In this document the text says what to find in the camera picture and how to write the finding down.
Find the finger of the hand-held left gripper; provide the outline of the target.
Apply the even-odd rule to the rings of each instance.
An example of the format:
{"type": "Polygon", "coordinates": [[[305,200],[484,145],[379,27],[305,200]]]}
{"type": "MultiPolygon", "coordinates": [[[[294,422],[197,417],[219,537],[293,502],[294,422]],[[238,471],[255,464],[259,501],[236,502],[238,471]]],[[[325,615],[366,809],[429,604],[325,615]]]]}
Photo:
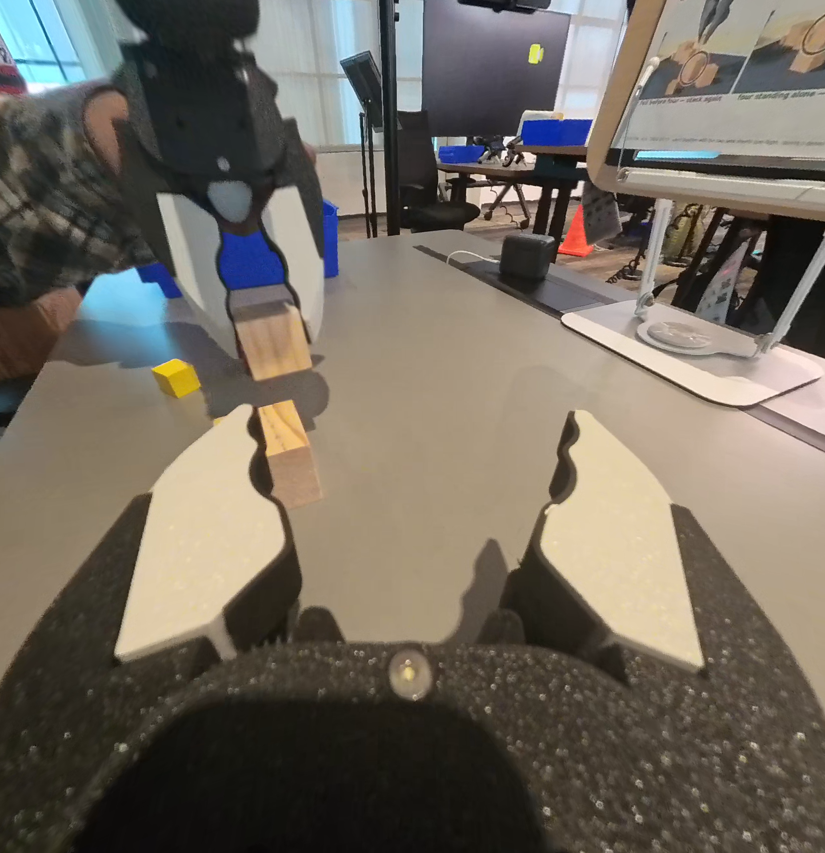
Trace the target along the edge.
{"type": "Polygon", "coordinates": [[[262,210],[261,229],[284,266],[284,283],[309,343],[324,314],[324,219],[320,179],[294,119],[282,120],[282,158],[262,210]]]}
{"type": "Polygon", "coordinates": [[[243,360],[229,310],[229,289],[220,277],[222,246],[215,218],[194,201],[169,193],[156,195],[174,279],[195,320],[228,357],[243,360]]]}

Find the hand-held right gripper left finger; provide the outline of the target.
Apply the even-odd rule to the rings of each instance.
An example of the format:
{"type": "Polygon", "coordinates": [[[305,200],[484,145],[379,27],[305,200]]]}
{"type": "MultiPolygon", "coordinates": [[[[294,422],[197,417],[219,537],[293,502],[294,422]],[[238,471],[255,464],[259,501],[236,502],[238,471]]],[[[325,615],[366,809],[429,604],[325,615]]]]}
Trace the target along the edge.
{"type": "Polygon", "coordinates": [[[284,507],[261,479],[257,412],[236,407],[151,490],[115,645],[133,662],[191,641],[236,658],[284,626],[300,563],[284,507]]]}

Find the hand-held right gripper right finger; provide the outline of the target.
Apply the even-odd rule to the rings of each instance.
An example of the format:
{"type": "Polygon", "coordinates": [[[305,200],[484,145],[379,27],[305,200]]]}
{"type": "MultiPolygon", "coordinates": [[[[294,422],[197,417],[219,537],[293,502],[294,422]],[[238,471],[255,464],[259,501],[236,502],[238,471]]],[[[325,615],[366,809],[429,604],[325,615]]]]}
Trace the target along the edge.
{"type": "Polygon", "coordinates": [[[548,495],[517,569],[526,637],[597,666],[615,646],[702,670],[673,505],[650,468],[571,411],[548,495]]]}

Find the medium natural wooden cube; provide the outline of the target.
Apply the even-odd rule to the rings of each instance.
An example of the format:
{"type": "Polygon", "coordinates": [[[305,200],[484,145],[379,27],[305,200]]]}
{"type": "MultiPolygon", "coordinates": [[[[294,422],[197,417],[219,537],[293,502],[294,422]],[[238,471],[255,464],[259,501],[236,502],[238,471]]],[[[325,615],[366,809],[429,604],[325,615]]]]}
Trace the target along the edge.
{"type": "Polygon", "coordinates": [[[236,336],[251,378],[266,381],[312,369],[298,309],[287,301],[237,307],[236,336]]]}

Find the small yellow wooden cube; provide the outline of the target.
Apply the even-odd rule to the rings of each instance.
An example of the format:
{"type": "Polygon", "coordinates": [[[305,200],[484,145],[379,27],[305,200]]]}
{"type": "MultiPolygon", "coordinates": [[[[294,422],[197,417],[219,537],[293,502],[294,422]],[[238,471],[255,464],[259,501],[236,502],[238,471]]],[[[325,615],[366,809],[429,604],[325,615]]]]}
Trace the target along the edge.
{"type": "Polygon", "coordinates": [[[194,367],[179,358],[154,366],[151,373],[160,390],[175,399],[182,399],[202,387],[194,367]]]}

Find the person's left forearm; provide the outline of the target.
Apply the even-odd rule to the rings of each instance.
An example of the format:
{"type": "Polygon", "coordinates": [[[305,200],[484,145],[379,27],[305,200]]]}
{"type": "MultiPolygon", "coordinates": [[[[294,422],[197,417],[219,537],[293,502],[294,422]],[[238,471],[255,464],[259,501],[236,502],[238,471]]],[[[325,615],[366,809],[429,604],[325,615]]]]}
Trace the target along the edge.
{"type": "Polygon", "coordinates": [[[104,80],[0,96],[0,308],[156,262],[87,136],[104,80]]]}

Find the person's left hand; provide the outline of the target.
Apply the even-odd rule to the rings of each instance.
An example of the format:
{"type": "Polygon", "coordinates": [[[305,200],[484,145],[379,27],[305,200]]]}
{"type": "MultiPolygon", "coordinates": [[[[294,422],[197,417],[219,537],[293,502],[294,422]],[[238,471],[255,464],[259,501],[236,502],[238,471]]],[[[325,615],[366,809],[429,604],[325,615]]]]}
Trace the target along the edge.
{"type": "Polygon", "coordinates": [[[98,160],[115,176],[121,171],[120,142],[117,131],[128,122],[128,102],[115,89],[101,89],[85,102],[83,127],[87,142],[98,160]]]}

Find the blue plastic storage bin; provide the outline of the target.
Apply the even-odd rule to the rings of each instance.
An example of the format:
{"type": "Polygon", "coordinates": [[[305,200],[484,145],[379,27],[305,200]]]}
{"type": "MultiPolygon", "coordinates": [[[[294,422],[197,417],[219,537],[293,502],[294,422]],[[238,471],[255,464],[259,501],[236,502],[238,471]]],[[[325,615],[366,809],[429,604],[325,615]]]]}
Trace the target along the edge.
{"type": "MultiPolygon", "coordinates": [[[[338,207],[323,201],[324,220],[324,278],[339,274],[339,216],[338,207]]],[[[253,289],[281,285],[284,278],[279,256],[265,244],[259,233],[249,236],[225,234],[219,256],[221,278],[230,290],[253,289]]],[[[167,299],[178,299],[182,293],[169,271],[161,263],[152,263],[137,270],[143,283],[159,286],[167,299]]]]}

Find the thin black tripod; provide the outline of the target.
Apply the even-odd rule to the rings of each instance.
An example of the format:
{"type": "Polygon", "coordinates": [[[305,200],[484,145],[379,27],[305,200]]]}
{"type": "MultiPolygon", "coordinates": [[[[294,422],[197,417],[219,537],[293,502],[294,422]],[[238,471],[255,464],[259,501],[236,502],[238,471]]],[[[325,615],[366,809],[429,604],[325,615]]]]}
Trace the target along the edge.
{"type": "Polygon", "coordinates": [[[360,112],[359,116],[365,232],[368,239],[373,239],[378,237],[373,127],[366,112],[360,112]]]}

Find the large natural wooden cube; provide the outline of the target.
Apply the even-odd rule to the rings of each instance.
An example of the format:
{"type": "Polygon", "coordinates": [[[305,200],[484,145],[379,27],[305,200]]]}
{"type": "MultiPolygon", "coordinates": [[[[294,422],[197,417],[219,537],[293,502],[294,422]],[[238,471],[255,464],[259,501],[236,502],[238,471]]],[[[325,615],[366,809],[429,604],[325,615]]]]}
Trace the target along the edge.
{"type": "Polygon", "coordinates": [[[323,497],[318,467],[294,402],[272,403],[256,411],[273,496],[287,510],[318,502],[323,497]]]}

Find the black office chair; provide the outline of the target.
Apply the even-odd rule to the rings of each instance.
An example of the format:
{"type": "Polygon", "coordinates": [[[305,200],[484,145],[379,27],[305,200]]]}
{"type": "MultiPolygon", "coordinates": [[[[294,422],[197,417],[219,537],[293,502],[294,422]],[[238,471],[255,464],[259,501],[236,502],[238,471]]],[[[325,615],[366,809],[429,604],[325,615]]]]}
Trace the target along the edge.
{"type": "Polygon", "coordinates": [[[464,230],[480,216],[467,201],[441,200],[427,112],[397,113],[400,227],[412,233],[464,230]]]}

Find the black upright pole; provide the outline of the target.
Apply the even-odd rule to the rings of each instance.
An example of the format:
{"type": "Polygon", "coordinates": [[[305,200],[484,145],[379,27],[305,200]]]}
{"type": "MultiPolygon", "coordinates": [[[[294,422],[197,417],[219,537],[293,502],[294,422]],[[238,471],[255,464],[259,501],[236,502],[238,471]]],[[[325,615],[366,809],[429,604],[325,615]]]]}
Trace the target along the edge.
{"type": "Polygon", "coordinates": [[[378,28],[384,116],[384,180],[386,227],[389,236],[400,234],[400,160],[396,69],[396,1],[379,1],[378,28]]]}

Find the small black tilted screen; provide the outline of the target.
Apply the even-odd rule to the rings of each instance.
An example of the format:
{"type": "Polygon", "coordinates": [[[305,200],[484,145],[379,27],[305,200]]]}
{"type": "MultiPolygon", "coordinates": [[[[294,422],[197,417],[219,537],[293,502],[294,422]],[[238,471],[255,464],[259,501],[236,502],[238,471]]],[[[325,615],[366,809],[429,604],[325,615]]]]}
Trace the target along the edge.
{"type": "Polygon", "coordinates": [[[340,66],[362,107],[370,127],[384,131],[383,91],[380,71],[370,50],[340,60],[340,66]]]}

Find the white object at corner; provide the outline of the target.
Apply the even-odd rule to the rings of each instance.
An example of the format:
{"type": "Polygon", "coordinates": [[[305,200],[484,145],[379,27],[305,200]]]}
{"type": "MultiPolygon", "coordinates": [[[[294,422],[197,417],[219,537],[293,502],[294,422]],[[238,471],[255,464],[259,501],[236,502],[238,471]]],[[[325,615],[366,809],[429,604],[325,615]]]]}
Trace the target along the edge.
{"type": "Polygon", "coordinates": [[[712,403],[747,409],[820,380],[816,361],[787,347],[757,359],[682,357],[650,347],[636,334],[635,300],[564,314],[567,329],[712,403]]]}

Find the brown work table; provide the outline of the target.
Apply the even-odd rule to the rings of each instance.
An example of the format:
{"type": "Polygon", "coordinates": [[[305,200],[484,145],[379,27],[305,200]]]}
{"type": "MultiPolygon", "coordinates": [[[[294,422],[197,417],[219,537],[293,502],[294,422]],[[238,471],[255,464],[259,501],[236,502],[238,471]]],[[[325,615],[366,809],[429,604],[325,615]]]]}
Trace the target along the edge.
{"type": "Polygon", "coordinates": [[[567,229],[570,199],[578,186],[589,178],[585,165],[575,156],[537,155],[534,165],[444,164],[439,171],[451,175],[450,201],[466,201],[471,188],[489,186],[496,189],[496,199],[489,207],[481,207],[482,218],[490,221],[508,192],[513,189],[537,187],[540,197],[534,214],[523,208],[520,228],[531,228],[535,234],[545,234],[562,240],[567,229]]]}

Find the black cube charger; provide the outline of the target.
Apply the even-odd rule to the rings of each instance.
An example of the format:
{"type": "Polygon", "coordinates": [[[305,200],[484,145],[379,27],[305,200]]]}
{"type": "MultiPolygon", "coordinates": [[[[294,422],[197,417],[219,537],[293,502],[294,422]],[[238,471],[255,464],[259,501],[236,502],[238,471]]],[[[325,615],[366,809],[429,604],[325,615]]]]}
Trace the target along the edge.
{"type": "Polygon", "coordinates": [[[502,242],[499,274],[525,283],[539,283],[546,279],[558,246],[557,240],[545,234],[507,235],[502,242]]]}

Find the large black monitor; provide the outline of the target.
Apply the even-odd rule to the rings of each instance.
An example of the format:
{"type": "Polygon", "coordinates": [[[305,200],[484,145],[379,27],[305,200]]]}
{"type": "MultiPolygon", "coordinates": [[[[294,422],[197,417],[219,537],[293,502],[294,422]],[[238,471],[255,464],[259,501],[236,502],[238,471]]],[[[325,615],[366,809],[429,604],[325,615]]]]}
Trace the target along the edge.
{"type": "Polygon", "coordinates": [[[422,110],[434,137],[513,136],[550,111],[571,16],[551,2],[425,1],[422,110]]]}

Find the orange traffic cone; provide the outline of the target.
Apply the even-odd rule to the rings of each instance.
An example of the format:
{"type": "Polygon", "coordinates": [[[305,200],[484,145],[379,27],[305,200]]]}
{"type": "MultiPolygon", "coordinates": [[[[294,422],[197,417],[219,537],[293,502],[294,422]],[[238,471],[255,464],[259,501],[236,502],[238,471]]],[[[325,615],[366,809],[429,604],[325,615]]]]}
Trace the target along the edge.
{"type": "Polygon", "coordinates": [[[589,243],[584,219],[584,206],[579,204],[557,253],[570,258],[585,259],[593,252],[589,243]]]}

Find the wide blue bin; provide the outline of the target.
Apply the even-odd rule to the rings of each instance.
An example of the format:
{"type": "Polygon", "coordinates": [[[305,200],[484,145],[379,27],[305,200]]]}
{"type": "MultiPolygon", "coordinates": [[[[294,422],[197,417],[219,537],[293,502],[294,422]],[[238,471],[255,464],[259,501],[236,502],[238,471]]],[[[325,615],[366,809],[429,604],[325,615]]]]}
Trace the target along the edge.
{"type": "Polygon", "coordinates": [[[531,147],[586,147],[592,120],[532,119],[523,123],[521,137],[531,147]]]}

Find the colourful printed card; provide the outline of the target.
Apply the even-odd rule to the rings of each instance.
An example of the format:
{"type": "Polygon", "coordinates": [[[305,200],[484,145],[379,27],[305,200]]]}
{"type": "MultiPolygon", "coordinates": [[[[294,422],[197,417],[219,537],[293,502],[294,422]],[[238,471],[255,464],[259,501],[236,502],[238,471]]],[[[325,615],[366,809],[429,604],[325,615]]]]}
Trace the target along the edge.
{"type": "Polygon", "coordinates": [[[745,261],[751,253],[750,240],[745,240],[730,253],[711,278],[694,314],[707,322],[725,325],[733,294],[745,261]]]}

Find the hanging printed paper sheet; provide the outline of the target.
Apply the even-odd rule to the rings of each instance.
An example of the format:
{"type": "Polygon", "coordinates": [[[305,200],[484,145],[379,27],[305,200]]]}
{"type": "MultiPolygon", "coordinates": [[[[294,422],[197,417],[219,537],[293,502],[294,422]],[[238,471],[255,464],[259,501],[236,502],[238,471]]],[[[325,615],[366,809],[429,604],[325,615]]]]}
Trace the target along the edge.
{"type": "Polygon", "coordinates": [[[596,246],[621,234],[620,210],[615,194],[587,180],[581,192],[581,207],[589,245],[596,246]]]}

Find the beige framed display screen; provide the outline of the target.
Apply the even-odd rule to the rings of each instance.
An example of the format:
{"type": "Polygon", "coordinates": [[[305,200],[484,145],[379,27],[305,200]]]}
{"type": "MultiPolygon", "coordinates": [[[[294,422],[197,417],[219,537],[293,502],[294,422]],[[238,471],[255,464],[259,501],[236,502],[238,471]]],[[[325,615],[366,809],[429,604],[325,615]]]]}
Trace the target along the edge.
{"type": "Polygon", "coordinates": [[[635,2],[587,165],[615,194],[825,222],[825,1],[635,2]]]}

